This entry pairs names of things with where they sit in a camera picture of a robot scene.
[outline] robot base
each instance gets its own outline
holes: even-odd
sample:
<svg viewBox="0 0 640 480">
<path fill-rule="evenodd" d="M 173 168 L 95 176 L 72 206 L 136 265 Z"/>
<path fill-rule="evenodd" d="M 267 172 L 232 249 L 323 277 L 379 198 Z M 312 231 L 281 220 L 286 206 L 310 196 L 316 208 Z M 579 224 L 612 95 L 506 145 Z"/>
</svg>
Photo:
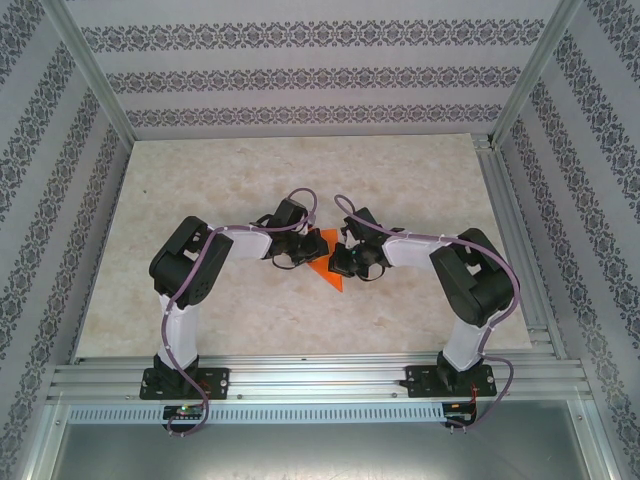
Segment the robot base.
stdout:
<svg viewBox="0 0 640 480">
<path fill-rule="evenodd" d="M 400 385 L 407 388 L 409 398 L 495 397 L 498 393 L 493 370 L 489 365 L 478 365 L 462 372 L 455 387 L 448 387 L 438 375 L 436 365 L 409 365 L 405 368 L 407 379 Z"/>
<path fill-rule="evenodd" d="M 154 357 L 154 367 L 147 368 L 140 386 L 141 400 L 200 400 L 200 394 L 182 376 Z M 228 368 L 198 368 L 198 359 L 185 371 L 205 391 L 209 400 L 226 400 L 229 390 Z"/>
</svg>

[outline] metal rail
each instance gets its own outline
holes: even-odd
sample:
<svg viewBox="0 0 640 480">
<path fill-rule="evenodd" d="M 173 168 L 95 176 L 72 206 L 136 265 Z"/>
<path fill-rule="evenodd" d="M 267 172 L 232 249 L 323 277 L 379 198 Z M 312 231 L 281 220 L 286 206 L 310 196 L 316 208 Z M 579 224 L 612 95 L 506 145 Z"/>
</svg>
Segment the metal rail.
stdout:
<svg viewBox="0 0 640 480">
<path fill-rule="evenodd" d="M 591 399 L 579 360 L 558 360 L 546 328 L 530 329 L 531 350 L 495 352 L 511 360 L 515 379 L 505 400 Z M 424 402 L 410 399 L 398 382 L 407 365 L 434 364 L 436 354 L 313 355 L 264 357 L 201 357 L 203 367 L 231 370 L 224 403 L 370 403 Z M 55 370 L 47 402 L 50 404 L 148 404 L 138 393 L 150 358 L 80 359 Z M 493 364 L 498 389 L 509 371 Z M 431 398 L 430 401 L 465 400 Z M 180 402 L 156 402 L 163 404 Z"/>
</svg>

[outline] aluminum frame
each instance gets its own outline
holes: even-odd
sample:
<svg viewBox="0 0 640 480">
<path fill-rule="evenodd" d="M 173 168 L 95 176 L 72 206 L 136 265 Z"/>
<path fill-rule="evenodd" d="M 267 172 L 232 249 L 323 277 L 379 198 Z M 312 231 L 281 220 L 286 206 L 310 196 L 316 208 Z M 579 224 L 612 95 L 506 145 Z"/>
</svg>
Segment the aluminum frame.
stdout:
<svg viewBox="0 0 640 480">
<path fill-rule="evenodd" d="M 499 153 L 491 149 L 486 136 L 475 136 L 473 140 L 507 256 L 524 279 L 523 310 L 532 343 L 531 350 L 492 352 L 508 358 L 515 366 L 514 382 L 504 401 L 566 401 L 590 477 L 619 479 L 620 473 L 582 363 L 568 359 L 564 350 L 522 217 L 514 207 L 513 192 Z M 50 479 L 53 475 L 67 419 L 74 406 L 100 405 L 126 411 L 140 405 L 183 403 L 139 399 L 142 372 L 152 365 L 151 358 L 80 358 L 74 361 L 73 365 L 60 365 L 55 369 L 44 414 L 22 476 L 25 480 Z M 201 357 L 200 364 L 230 368 L 228 399 L 215 404 L 231 408 L 240 405 L 254 405 L 264 410 L 301 405 L 393 408 L 468 400 L 468 397 L 408 398 L 407 390 L 398 384 L 405 379 L 404 368 L 434 364 L 435 361 L 436 353 L 413 353 L 214 356 Z M 500 390 L 504 387 L 508 369 L 500 363 L 492 364 L 492 367 Z M 480 402 L 492 400 L 479 399 Z"/>
<path fill-rule="evenodd" d="M 118 132 L 127 152 L 131 153 L 133 144 L 138 139 L 133 126 L 91 48 L 89 48 L 87 40 L 69 12 L 66 2 L 64 0 L 43 0 L 42 7 L 73 55 L 78 68 L 93 90 L 109 121 Z"/>
<path fill-rule="evenodd" d="M 551 57 L 553 50 L 560 41 L 573 16 L 582 2 L 580 0 L 559 0 L 558 5 L 549 18 L 547 26 L 542 32 L 533 53 L 529 57 L 520 78 L 516 82 L 509 99 L 500 112 L 500 116 L 491 132 L 492 144 L 501 145 L 509 135 L 509 129 L 515 121 L 520 109 L 527 100 L 534 84 L 538 81 L 542 70 Z"/>
</svg>

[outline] vented metal strip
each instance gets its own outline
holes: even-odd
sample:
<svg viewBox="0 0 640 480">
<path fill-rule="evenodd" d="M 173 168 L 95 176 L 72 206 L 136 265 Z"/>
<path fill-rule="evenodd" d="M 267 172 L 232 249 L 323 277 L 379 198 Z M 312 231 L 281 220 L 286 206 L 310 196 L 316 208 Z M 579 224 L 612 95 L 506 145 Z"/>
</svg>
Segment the vented metal strip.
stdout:
<svg viewBox="0 0 640 480">
<path fill-rule="evenodd" d="M 145 425 L 162 422 L 162 405 L 74 405 L 73 425 Z M 218 424 L 327 424 L 442 422 L 442 404 L 436 402 L 359 405 L 211 405 L 207 423 Z M 180 420 L 179 423 L 197 423 Z"/>
</svg>

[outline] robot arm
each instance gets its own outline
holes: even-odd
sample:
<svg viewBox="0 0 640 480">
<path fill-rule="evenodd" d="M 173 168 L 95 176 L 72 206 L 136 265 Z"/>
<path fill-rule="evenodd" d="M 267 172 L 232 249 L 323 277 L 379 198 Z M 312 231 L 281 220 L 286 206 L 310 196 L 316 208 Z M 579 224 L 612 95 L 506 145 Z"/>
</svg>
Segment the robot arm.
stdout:
<svg viewBox="0 0 640 480">
<path fill-rule="evenodd" d="M 166 344 L 177 365 L 191 378 L 195 379 L 198 374 L 196 338 L 200 303 L 211 291 L 224 262 L 236 258 L 273 260 L 284 254 L 298 266 L 327 255 L 327 242 L 319 230 L 309 230 L 312 219 L 308 215 L 303 205 L 286 198 L 274 214 L 265 215 L 252 224 L 255 229 L 228 228 L 213 237 L 199 268 L 184 292 L 175 299 L 166 319 Z M 300 229 L 283 231 L 283 227 L 303 221 Z M 149 274 L 154 279 L 165 315 L 171 298 L 185 283 L 213 230 L 214 227 L 199 218 L 187 217 L 151 262 Z M 169 398 L 184 397 L 190 385 L 174 368 L 167 348 L 163 344 L 154 357 L 153 372 L 149 373 L 150 382 L 147 382 L 154 387 L 148 390 L 166 393 Z"/>
<path fill-rule="evenodd" d="M 368 209 L 355 212 L 371 224 L 375 219 Z M 336 247 L 329 269 L 344 276 L 367 279 L 369 268 L 378 264 L 391 267 L 417 267 L 435 271 L 444 293 L 457 315 L 454 328 L 437 361 L 437 375 L 450 394 L 468 393 L 469 379 L 482 365 L 480 350 L 491 321 L 513 301 L 513 285 L 507 273 L 487 255 L 468 247 L 437 240 L 390 236 L 345 218 L 342 229 L 345 243 Z M 401 235 L 402 229 L 394 229 Z M 471 228 L 458 236 L 497 251 L 482 233 Z"/>
</svg>

